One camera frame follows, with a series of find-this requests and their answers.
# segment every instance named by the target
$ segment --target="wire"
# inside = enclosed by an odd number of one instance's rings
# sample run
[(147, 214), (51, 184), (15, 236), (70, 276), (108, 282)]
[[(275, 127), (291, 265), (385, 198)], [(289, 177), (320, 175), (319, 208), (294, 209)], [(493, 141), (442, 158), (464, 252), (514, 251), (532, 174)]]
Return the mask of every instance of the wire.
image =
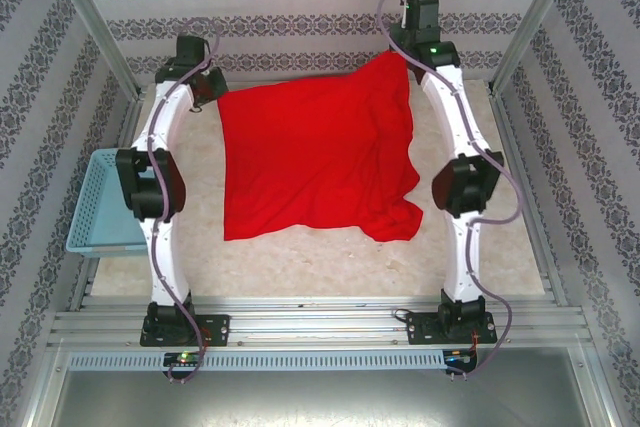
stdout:
[[(196, 20), (198, 20), (198, 18), (191, 19), (191, 21), (185, 24), (183, 29), (188, 27), (192, 22), (195, 22)], [(197, 66), (195, 66), (189, 72), (184, 74), (177, 82), (175, 82), (160, 100), (158, 107), (156, 108), (156, 110), (153, 113), (153, 116), (151, 117), (151, 122), (149, 123), (149, 136), (147, 137), (147, 154), (149, 155), (149, 161), (151, 162), (151, 166), (158, 180), (158, 184), (160, 184), (160, 191), (162, 192), (162, 204), (163, 204), (162, 216), (153, 222), (153, 229), (151, 231), (151, 248), (150, 248), (151, 266), (153, 267), (153, 270), (156, 273), (158, 280), (162, 284), (162, 287), (167, 291), (167, 293), (171, 297), (171, 300), (173, 300), (174, 303), (178, 306), (178, 309), (180, 310), (180, 312), (186, 317), (187, 321), (193, 328), (196, 334), (197, 342), (198, 342), (198, 363), (196, 364), (194, 369), (189, 373), (189, 375), (187, 375), (184, 379), (176, 379), (172, 375), (174, 366), (172, 365), (171, 367), (169, 367), (169, 371), (167, 372), (167, 377), (169, 378), (169, 382), (177, 381), (177, 382), (180, 382), (181, 384), (185, 384), (191, 379), (193, 379), (193, 377), (196, 375), (198, 370), (200, 370), (200, 367), (202, 366), (202, 362), (204, 361), (206, 345), (203, 341), (202, 332), (200, 332), (200, 328), (198, 327), (198, 323), (196, 322), (196, 319), (185, 308), (185, 306), (182, 305), (182, 300), (180, 300), (178, 296), (173, 292), (173, 289), (165, 280), (165, 277), (162, 274), (162, 271), (160, 270), (160, 266), (158, 264), (157, 239), (160, 232), (160, 229), (159, 229), (160, 223), (164, 222), (167, 219), (167, 217), (169, 217), (169, 190), (167, 188), (166, 180), (162, 176), (162, 172), (160, 171), (160, 167), (158, 166), (158, 162), (153, 153), (153, 140), (155, 137), (155, 128), (158, 122), (158, 118), (160, 117), (160, 113), (162, 112), (162, 109), (164, 108), (164, 105), (167, 102), (167, 100), (171, 97), (171, 95), (173, 95), (173, 93), (176, 91), (178, 87), (180, 87), (183, 83), (189, 80), (189, 78), (191, 78), (193, 75), (197, 74), (202, 70), (207, 69), (208, 66), (211, 64), (211, 62), (213, 61), (213, 56), (215, 55), (216, 51), (218, 50), (218, 47), (220, 46), (220, 35), (215, 30), (215, 27), (213, 29), (213, 33), (215, 34), (216, 40), (213, 45), (213, 48), (209, 50), (208, 55), (205, 56), (202, 62), (200, 62)]]
[(378, 2), (378, 9), (376, 11), (376, 20), (378, 22), (378, 27), (380, 28), (380, 30), (382, 31), (382, 34), (387, 39), (387, 42), (389, 42), (389, 45), (391, 45), (393, 47), (393, 49), (398, 54), (400, 54), (407, 62), (409, 62), (412, 65), (415, 65), (419, 69), (424, 70), (425, 71), (425, 75), (432, 75), (433, 77), (438, 79), (440, 82), (442, 82), (445, 85), (445, 87), (447, 87), (447, 89), (449, 89), (449, 91), (451, 92), (451, 95), (453, 95), (453, 97), (456, 99), (456, 103), (458, 104), (458, 109), (460, 110), (460, 116), (462, 118), (462, 123), (464, 124), (464, 128), (465, 128), (465, 131), (466, 131), (466, 134), (467, 134), (467, 138), (468, 138), (468, 141), (469, 141), (469, 145), (471, 145), (473, 147), (473, 149), (480, 156), (482, 156), (487, 162), (489, 162), (489, 164), (491, 164), (493, 167), (498, 169), (498, 171), (509, 181), (509, 183), (513, 187), (513, 190), (514, 190), (514, 192), (516, 194), (516, 198), (517, 198), (517, 205), (516, 205), (515, 211), (513, 212), (513, 214), (511, 214), (506, 219), (484, 219), (482, 217), (475, 217), (475, 218), (471, 219), (469, 221), (469, 223), (467, 224), (467, 236), (466, 236), (466, 242), (465, 242), (465, 261), (467, 263), (467, 271), (469, 272), (469, 276), (471, 277), (471, 280), (473, 281), (475, 286), (478, 288), (478, 290), (480, 290), (480, 292), (482, 292), (483, 294), (491, 297), (492, 299), (495, 299), (498, 302), (502, 303), (505, 306), (505, 309), (507, 310), (507, 323), (506, 323), (506, 325), (504, 327), (504, 331), (502, 332), (502, 335), (500, 336), (500, 338), (496, 342), (496, 345), (491, 350), (489, 355), (487, 355), (487, 357), (484, 359), (484, 361), (480, 365), (478, 365), (474, 369), (473, 372), (471, 372), (468, 375), (468, 377), (471, 377), (472, 375), (475, 375), (478, 372), (480, 372), (484, 368), (484, 366), (487, 365), (494, 358), (494, 356), (498, 353), (498, 350), (500, 349), (500, 347), (504, 343), (505, 339), (507, 338), (507, 335), (509, 334), (509, 330), (511, 330), (511, 323), (513, 322), (513, 310), (511, 309), (511, 305), (509, 304), (509, 302), (507, 302), (507, 300), (504, 299), (502, 296), (500, 296), (498, 294), (495, 294), (495, 293), (491, 292), (490, 290), (488, 290), (487, 288), (485, 288), (480, 283), (480, 281), (478, 280), (478, 278), (476, 277), (476, 275), (475, 275), (475, 273), (473, 271), (473, 267), (471, 265), (471, 239), (472, 239), (473, 227), (476, 224), (504, 225), (504, 224), (508, 224), (510, 222), (513, 222), (522, 213), (522, 203), (523, 203), (523, 201), (522, 201), (522, 192), (520, 190), (520, 186), (518, 186), (518, 183), (511, 176), (509, 171), (507, 169), (505, 169), (502, 165), (500, 165), (498, 162), (496, 162), (489, 154), (487, 154), (478, 145), (477, 140), (473, 136), (473, 131), (471, 129), (471, 125), (469, 123), (469, 119), (467, 118), (467, 113), (466, 113), (466, 110), (465, 110), (465, 107), (464, 107), (464, 102), (462, 101), (462, 97), (460, 96), (460, 92), (458, 92), (458, 89), (456, 89), (455, 86), (451, 82), (449, 82), (446, 79), (446, 77), (444, 77), (442, 74), (438, 73), (436, 70), (432, 69), (431, 67), (423, 64), (422, 62), (414, 59), (413, 57), (411, 57), (407, 53), (405, 53), (402, 50), (402, 48), (400, 48), (398, 46), (398, 44), (391, 38), (391, 35), (389, 34), (389, 31), (386, 29), (386, 27), (384, 26), (384, 23), (382, 21), (382, 6), (384, 4), (384, 1), (385, 0), (380, 0)]

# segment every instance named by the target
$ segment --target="blue plastic basket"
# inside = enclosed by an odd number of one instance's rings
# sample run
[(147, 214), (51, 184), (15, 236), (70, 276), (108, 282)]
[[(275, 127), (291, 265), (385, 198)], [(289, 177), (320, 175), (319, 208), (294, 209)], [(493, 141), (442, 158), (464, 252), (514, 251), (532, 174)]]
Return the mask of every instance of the blue plastic basket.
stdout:
[(122, 196), (116, 170), (118, 149), (91, 154), (67, 237), (67, 250), (85, 257), (145, 255), (139, 222)]

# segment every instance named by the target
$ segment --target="purple cable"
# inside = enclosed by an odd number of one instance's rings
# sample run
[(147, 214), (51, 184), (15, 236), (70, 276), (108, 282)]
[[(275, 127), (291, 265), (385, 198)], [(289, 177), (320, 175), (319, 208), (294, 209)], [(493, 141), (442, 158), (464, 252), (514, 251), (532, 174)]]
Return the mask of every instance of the purple cable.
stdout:
[(492, 299), (495, 299), (501, 302), (507, 310), (507, 324), (504, 327), (504, 331), (502, 335), (498, 339), (498, 342), (496, 342), (496, 345), (491, 350), (489, 355), (487, 355), (485, 360), (480, 365), (478, 365), (475, 368), (475, 370), (473, 370), (473, 372), (471, 372), (470, 374), (467, 374), (467, 377), (472, 377), (473, 375), (480, 372), (484, 368), (484, 366), (488, 364), (491, 361), (491, 359), (493, 359), (493, 357), (498, 353), (498, 350), (500, 349), (505, 339), (507, 338), (507, 335), (509, 334), (509, 330), (511, 329), (511, 324), (513, 322), (513, 310), (511, 309), (511, 305), (509, 304), (509, 302), (505, 298), (501, 297), (500, 295), (495, 294), (490, 290), (488, 290), (487, 288), (485, 288), (480, 283), (475, 273), (473, 272), (473, 268), (471, 267), (471, 240), (472, 240), (473, 226), (475, 224), (504, 225), (504, 224), (513, 222), (522, 213), (522, 191), (520, 190), (520, 186), (518, 185), (516, 180), (511, 176), (509, 171), (505, 169), (502, 165), (500, 165), (498, 162), (496, 162), (489, 154), (487, 154), (483, 149), (481, 149), (478, 146), (476, 139), (474, 139), (473, 137), (473, 131), (471, 130), (471, 125), (469, 124), (467, 113), (465, 112), (464, 102), (462, 101), (460, 92), (458, 92), (455, 86), (451, 82), (449, 82), (443, 75), (438, 73), (436, 70), (424, 65), (422, 62), (407, 55), (398, 46), (398, 44), (396, 44), (396, 42), (391, 38), (391, 35), (389, 35), (389, 32), (387, 31), (387, 29), (384, 26), (384, 23), (382, 22), (382, 6), (384, 4), (384, 1), (385, 0), (380, 0), (380, 2), (378, 2), (376, 19), (378, 21), (378, 27), (380, 28), (380, 30), (382, 31), (382, 34), (387, 39), (387, 42), (389, 42), (389, 44), (394, 48), (394, 50), (398, 54), (400, 54), (407, 62), (415, 65), (419, 69), (424, 70), (427, 75), (434, 76), (436, 79), (442, 82), (445, 85), (445, 87), (447, 87), (451, 91), (451, 95), (453, 95), (454, 98), (456, 99), (456, 103), (458, 104), (458, 108), (460, 109), (460, 116), (462, 117), (462, 123), (464, 124), (464, 128), (467, 133), (467, 138), (469, 139), (469, 145), (471, 145), (479, 155), (481, 155), (487, 162), (489, 162), (493, 167), (498, 169), (498, 171), (502, 175), (504, 175), (504, 177), (509, 181), (509, 183), (513, 187), (513, 190), (516, 194), (516, 199), (517, 199), (516, 210), (513, 212), (513, 214), (511, 214), (506, 219), (483, 219), (482, 217), (476, 217), (474, 219), (471, 219), (471, 221), (469, 221), (469, 223), (467, 224), (467, 237), (465, 242), (465, 260), (467, 262), (467, 271), (469, 272), (469, 276), (471, 277), (471, 280), (476, 285), (478, 290), (480, 290), (483, 294), (491, 297)]
[[(191, 21), (189, 21), (183, 27), (183, 29), (188, 27), (189, 24), (191, 24), (192, 22), (195, 22), (196, 20), (199, 20), (199, 18), (194, 18)], [(220, 36), (216, 32), (215, 28), (213, 29), (213, 33), (214, 33), (214, 35), (216, 37), (216, 40), (215, 40), (213, 48), (211, 48), (209, 54), (196, 67), (191, 69), (189, 72), (184, 74), (180, 78), (180, 80), (175, 82), (169, 88), (167, 93), (164, 94), (164, 96), (160, 100), (160, 103), (158, 104), (158, 108), (155, 110), (155, 112), (153, 113), (153, 116), (151, 117), (151, 122), (149, 123), (149, 136), (147, 137), (147, 154), (149, 155), (149, 161), (151, 162), (151, 166), (153, 167), (153, 172), (154, 172), (156, 178), (158, 179), (158, 184), (160, 184), (160, 190), (162, 192), (162, 203), (163, 203), (162, 216), (159, 219), (156, 219), (153, 222), (153, 229), (151, 231), (151, 249), (150, 249), (151, 250), (151, 265), (153, 267), (154, 272), (156, 273), (156, 276), (158, 277), (158, 280), (162, 284), (162, 287), (164, 287), (164, 289), (167, 291), (167, 293), (169, 294), (171, 299), (178, 306), (178, 309), (180, 309), (180, 312), (182, 312), (182, 314), (189, 321), (189, 324), (191, 325), (191, 327), (193, 328), (193, 330), (196, 333), (196, 339), (198, 341), (198, 364), (189, 373), (189, 375), (187, 375), (184, 379), (179, 379), (179, 382), (181, 384), (187, 383), (188, 381), (190, 381), (196, 375), (196, 373), (198, 372), (198, 370), (202, 366), (202, 362), (204, 360), (204, 354), (205, 354), (205, 350), (206, 349), (205, 349), (204, 342), (202, 340), (202, 333), (200, 332), (200, 328), (198, 327), (198, 323), (196, 322), (196, 319), (194, 319), (193, 316), (189, 313), (189, 311), (184, 307), (184, 305), (182, 305), (182, 301), (173, 292), (173, 290), (171, 289), (171, 286), (165, 280), (164, 275), (162, 275), (162, 271), (160, 270), (160, 267), (158, 265), (158, 253), (156, 251), (156, 244), (157, 244), (157, 238), (158, 238), (158, 233), (159, 233), (159, 225), (160, 225), (161, 222), (164, 222), (167, 219), (167, 217), (169, 216), (169, 193), (168, 193), (166, 180), (162, 176), (162, 172), (160, 171), (160, 167), (158, 166), (158, 162), (157, 162), (156, 157), (155, 157), (155, 155), (153, 153), (153, 137), (154, 137), (156, 124), (158, 122), (158, 118), (160, 117), (160, 112), (162, 111), (162, 108), (164, 107), (164, 104), (167, 102), (167, 100), (176, 91), (176, 89), (180, 85), (182, 85), (184, 82), (189, 80), (189, 78), (191, 76), (193, 76), (193, 75), (197, 74), (198, 72), (201, 72), (202, 70), (205, 70), (205, 69), (207, 69), (209, 67), (209, 64), (211, 63), (211, 61), (213, 59), (213, 56), (215, 55), (215, 53), (218, 50), (218, 47), (220, 45)], [(173, 372), (173, 366), (169, 367), (169, 371), (167, 372), (167, 376), (169, 378), (169, 382), (174, 382), (174, 381), (178, 380), (178, 379), (175, 379), (173, 377), (172, 372)]]

